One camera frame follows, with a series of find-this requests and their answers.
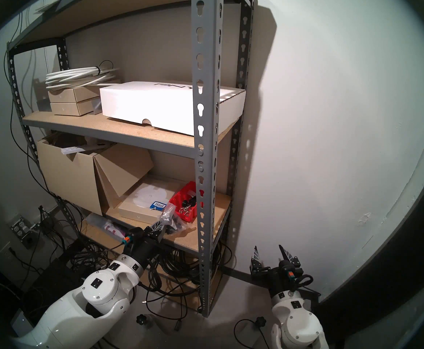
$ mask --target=red plastic bin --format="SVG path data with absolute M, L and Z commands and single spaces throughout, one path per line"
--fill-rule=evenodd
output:
M 184 200 L 191 199 L 191 195 L 188 194 L 188 192 L 196 192 L 196 183 L 194 181 L 190 181 L 187 183 L 179 192 L 177 192 L 168 202 L 175 205 L 175 214 L 178 215 L 182 220 L 186 222 L 193 222 L 196 216 L 198 216 L 198 205 L 194 205 L 190 210 L 189 213 L 181 213 L 181 205 L 183 204 Z

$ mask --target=black knob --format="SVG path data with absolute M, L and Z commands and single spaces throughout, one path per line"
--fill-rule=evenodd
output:
M 143 314 L 140 314 L 140 315 L 138 315 L 138 316 L 136 317 L 136 322 L 137 322 L 139 325 L 144 325 L 144 324 L 146 324 L 146 323 L 147 323 L 147 317 L 146 317 L 145 315 L 143 315 Z
M 266 322 L 267 322 L 267 321 L 264 319 L 264 317 L 263 317 L 263 316 L 260 316 L 260 317 L 258 317 L 258 318 L 256 319 L 256 326 L 257 326 L 258 328 L 262 328 L 262 327 L 264 327 L 264 326 L 265 326 Z

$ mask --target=blue label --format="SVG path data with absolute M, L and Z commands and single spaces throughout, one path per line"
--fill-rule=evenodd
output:
M 167 206 L 167 204 L 163 204 L 163 203 L 161 203 L 159 201 L 154 201 L 153 204 L 150 206 L 149 209 L 163 211 L 165 206 Z

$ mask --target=small cardboard box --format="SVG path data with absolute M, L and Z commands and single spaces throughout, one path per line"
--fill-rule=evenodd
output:
M 150 209 L 155 202 L 167 204 L 183 183 L 167 178 L 159 179 L 146 176 L 134 186 L 129 195 L 118 205 L 118 213 L 129 219 L 154 224 L 162 211 Z
M 146 149 L 115 144 L 108 149 L 64 155 L 81 136 L 56 133 L 37 142 L 39 164 L 49 190 L 102 215 L 153 167 Z
M 100 96 L 99 90 L 100 87 L 98 86 L 66 88 L 63 90 L 49 91 L 48 98 L 50 102 L 80 102 Z
M 80 102 L 51 102 L 50 107 L 55 115 L 83 116 L 101 108 L 100 97 L 96 96 Z
M 153 127 L 194 135 L 192 85 L 182 83 L 133 81 L 100 89 L 102 113 L 116 119 L 149 123 Z M 219 122 L 220 135 L 242 114 L 246 91 L 221 87 Z M 204 107 L 194 108 L 202 115 Z

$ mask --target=metal shelving unit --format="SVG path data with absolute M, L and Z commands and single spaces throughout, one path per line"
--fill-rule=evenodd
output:
M 209 316 L 211 308 L 213 250 L 222 233 L 227 234 L 230 212 L 233 208 L 233 201 L 231 201 L 214 235 L 214 227 L 217 227 L 214 222 L 217 144 L 224 136 L 218 135 L 217 126 L 222 11 L 225 3 L 241 4 L 236 87 L 246 88 L 254 0 L 61 0 L 44 12 L 7 46 L 8 74 L 11 79 L 10 87 L 15 109 L 27 145 L 37 163 L 39 157 L 29 126 L 92 136 L 194 159 L 198 192 L 198 250 L 192 252 L 199 258 L 200 296 L 204 317 Z M 70 34 L 122 17 L 180 6 L 191 6 L 194 139 L 178 133 L 165 134 L 165 131 L 152 127 L 117 121 L 108 122 L 102 114 L 58 117 L 47 112 L 35 112 L 29 116 L 24 115 L 15 75 L 14 57 L 16 55 L 36 48 L 56 45 L 60 69 L 69 69 L 65 37 Z M 202 41 L 198 41 L 199 30 L 203 32 Z M 198 83 L 203 85 L 201 94 Z M 202 116 L 199 115 L 198 104 L 204 106 Z M 203 128 L 202 135 L 199 134 L 199 127 Z M 233 196 L 241 118 L 229 130 L 232 131 L 232 144 L 226 194 Z M 65 201 L 59 197 L 56 197 L 56 201 L 65 218 L 73 228 L 76 228 L 76 223 Z M 175 245 L 175 242 L 172 245 L 181 248 L 181 245 Z

